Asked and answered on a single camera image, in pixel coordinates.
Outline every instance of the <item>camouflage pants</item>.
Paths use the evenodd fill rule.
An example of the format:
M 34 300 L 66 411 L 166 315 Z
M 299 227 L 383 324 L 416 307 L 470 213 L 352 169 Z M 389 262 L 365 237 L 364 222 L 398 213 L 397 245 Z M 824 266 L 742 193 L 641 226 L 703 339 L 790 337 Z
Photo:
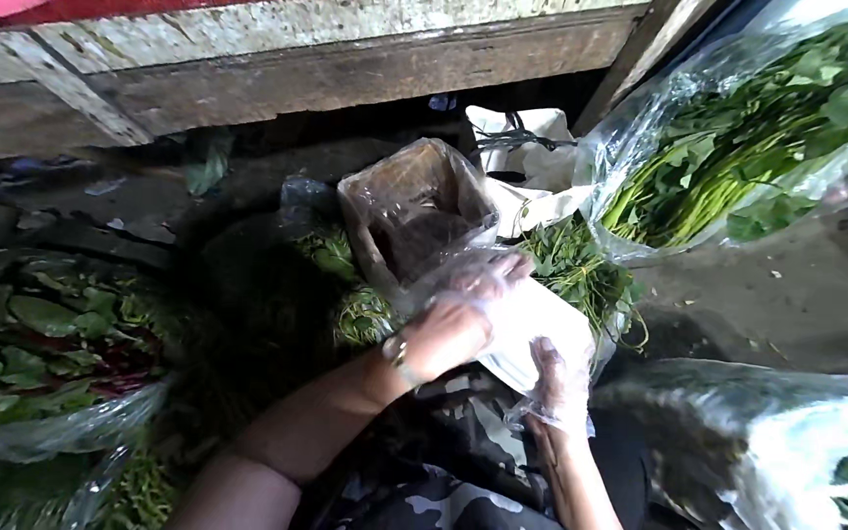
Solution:
M 531 433 L 503 422 L 520 398 L 478 364 L 404 396 L 304 492 L 291 527 L 560 529 Z

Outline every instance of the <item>plastic bag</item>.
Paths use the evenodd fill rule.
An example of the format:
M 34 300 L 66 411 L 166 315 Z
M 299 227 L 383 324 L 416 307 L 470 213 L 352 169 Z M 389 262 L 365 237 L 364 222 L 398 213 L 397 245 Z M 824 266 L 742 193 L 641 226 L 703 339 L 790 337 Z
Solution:
M 848 142 L 826 155 L 808 159 L 779 176 L 777 186 L 754 186 L 747 195 L 724 211 L 718 219 L 706 224 L 694 237 L 681 244 L 674 241 L 671 246 L 653 248 L 628 238 L 621 238 L 608 231 L 602 223 L 612 201 L 630 185 L 628 179 L 657 151 L 661 133 L 669 130 L 668 127 L 677 114 L 686 108 L 694 97 L 699 94 L 730 94 L 766 65 L 788 54 L 798 42 L 847 21 L 848 9 L 843 9 L 833 16 L 816 22 L 808 21 L 803 25 L 795 25 L 794 19 L 786 19 L 779 25 L 750 25 L 737 35 L 706 47 L 677 67 L 665 79 L 654 79 L 645 83 L 583 138 L 578 150 L 576 179 L 590 178 L 595 183 L 592 200 L 585 206 L 584 213 L 606 256 L 619 262 L 668 256 L 703 242 L 741 244 L 729 239 L 725 233 L 727 213 L 745 209 L 760 199 L 778 198 L 782 193 L 802 204 L 807 203 L 795 210 L 793 216 L 790 212 L 779 216 L 782 218 L 780 223 L 770 227 L 779 229 L 788 223 L 783 220 L 784 217 L 796 219 L 806 214 L 830 186 L 847 175 Z M 825 74 L 832 77 L 834 72 L 835 70 L 826 71 Z M 703 155 L 697 151 L 695 156 L 697 166 L 701 167 L 702 161 L 705 160 Z M 689 157 L 680 164 L 687 161 L 691 164 Z M 688 178 L 680 181 L 679 185 L 689 187 Z M 710 205 L 711 208 L 712 203 L 709 199 L 702 204 Z M 794 209 L 784 204 L 779 206 L 784 210 Z M 642 219 L 642 212 L 639 219 L 635 211 L 631 211 L 631 214 L 629 221 L 625 219 L 628 223 L 636 224 Z
M 397 311 L 409 287 L 446 259 L 496 241 L 499 212 L 477 170 L 439 139 L 421 138 L 338 185 L 355 257 Z
M 0 530 L 81 530 L 98 517 L 130 450 L 60 454 L 30 464 L 0 461 Z
M 848 456 L 848 375 L 668 359 L 597 389 L 592 406 L 634 414 L 661 498 L 703 527 L 838 529 Z
M 0 460 L 36 462 L 59 452 L 92 452 L 132 440 L 156 414 L 171 381 L 150 384 L 124 397 L 30 422 L 0 425 Z
M 484 188 L 500 209 L 500 237 L 505 239 L 558 223 L 577 211 L 591 194 L 590 186 L 580 185 L 590 182 L 572 182 L 576 147 L 570 144 L 573 138 L 564 112 L 558 108 L 536 108 L 512 115 L 479 106 L 466 108 L 466 119 L 477 142 L 492 141 L 486 138 L 488 134 L 512 131 L 511 117 L 517 117 L 528 133 L 554 140 L 551 150 L 528 141 L 515 147 L 487 147 L 479 152 L 479 163 L 487 173 Z M 525 180 L 509 184 L 493 178 L 494 172 L 514 172 L 525 175 Z
M 525 412 L 546 422 L 561 424 L 566 411 L 543 411 L 539 368 L 531 352 L 532 344 L 547 338 L 559 356 L 559 367 L 570 374 L 568 387 L 579 392 L 569 406 L 586 418 L 588 379 L 595 355 L 595 339 L 585 316 L 557 294 L 529 277 L 512 281 L 506 275 L 512 267 L 512 248 L 468 249 L 459 253 L 418 281 L 409 292 L 416 307 L 427 307 L 434 300 L 452 297 L 477 307 L 492 326 L 489 344 L 477 360 L 490 373 L 516 392 L 527 396 L 511 414 L 510 425 Z M 528 267 L 531 261 L 524 259 Z

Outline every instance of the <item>white plastic bag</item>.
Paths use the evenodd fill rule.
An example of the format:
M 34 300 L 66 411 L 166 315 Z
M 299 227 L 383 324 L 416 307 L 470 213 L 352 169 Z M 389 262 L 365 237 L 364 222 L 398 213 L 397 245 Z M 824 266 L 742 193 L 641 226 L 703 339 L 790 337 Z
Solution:
M 648 363 L 592 405 L 644 425 L 663 500 L 703 527 L 838 530 L 832 484 L 848 456 L 848 375 L 703 359 Z
M 559 142 L 573 141 L 564 112 L 558 108 L 521 110 L 516 115 L 534 135 Z M 466 119 L 477 141 L 486 134 L 511 131 L 514 127 L 506 114 L 479 106 L 468 106 Z M 479 162 L 486 173 L 515 172 L 526 177 L 518 184 L 485 179 L 486 193 L 500 209 L 500 237 L 517 238 L 524 231 L 558 223 L 581 207 L 591 188 L 582 185 L 590 182 L 572 182 L 575 149 L 563 143 L 549 151 L 539 143 L 527 142 L 514 149 L 495 147 L 479 152 Z

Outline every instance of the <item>bagged vegetables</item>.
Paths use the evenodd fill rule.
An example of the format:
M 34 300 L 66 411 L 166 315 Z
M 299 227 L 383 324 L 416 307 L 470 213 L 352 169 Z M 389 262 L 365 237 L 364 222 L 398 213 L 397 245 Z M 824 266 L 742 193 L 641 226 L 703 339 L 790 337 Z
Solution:
M 848 174 L 848 21 L 724 39 L 585 138 L 588 219 L 608 258 L 759 239 Z
M 595 390 L 592 406 L 641 421 L 655 493 L 702 527 L 848 524 L 848 375 L 667 359 Z
M 132 268 L 0 252 L 0 528 L 82 528 L 171 386 L 195 311 Z

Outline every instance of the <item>wooden board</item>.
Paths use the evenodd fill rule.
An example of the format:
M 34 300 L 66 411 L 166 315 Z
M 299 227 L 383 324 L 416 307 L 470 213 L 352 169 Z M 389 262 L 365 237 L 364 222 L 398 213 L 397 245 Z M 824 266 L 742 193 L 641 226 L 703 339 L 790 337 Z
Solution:
M 644 4 L 647 0 L 258 0 L 138 16 L 0 28 L 28 31 L 97 74 Z M 0 83 L 36 79 L 0 46 Z
M 86 78 L 137 124 L 162 135 L 604 68 L 643 10 L 610 7 Z M 55 100 L 34 82 L 0 86 L 0 157 L 41 151 L 49 142 L 52 151 L 110 143 Z

